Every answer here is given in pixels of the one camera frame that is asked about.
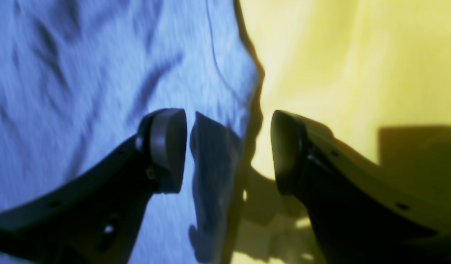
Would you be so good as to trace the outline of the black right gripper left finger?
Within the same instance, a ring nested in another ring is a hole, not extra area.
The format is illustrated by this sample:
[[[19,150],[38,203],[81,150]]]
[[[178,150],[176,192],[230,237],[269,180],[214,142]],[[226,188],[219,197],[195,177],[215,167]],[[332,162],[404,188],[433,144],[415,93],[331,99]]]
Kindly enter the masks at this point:
[[[154,194],[178,194],[183,109],[143,117],[137,133],[77,179],[0,214],[0,252],[36,264],[126,264]]]

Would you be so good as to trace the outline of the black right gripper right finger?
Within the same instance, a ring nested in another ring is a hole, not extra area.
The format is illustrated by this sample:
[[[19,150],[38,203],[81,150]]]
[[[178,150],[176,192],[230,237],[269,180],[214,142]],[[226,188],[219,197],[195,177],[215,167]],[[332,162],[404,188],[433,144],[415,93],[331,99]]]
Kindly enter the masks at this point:
[[[383,127],[378,145],[375,164],[320,122],[272,116],[277,188],[328,264],[451,264],[451,126]]]

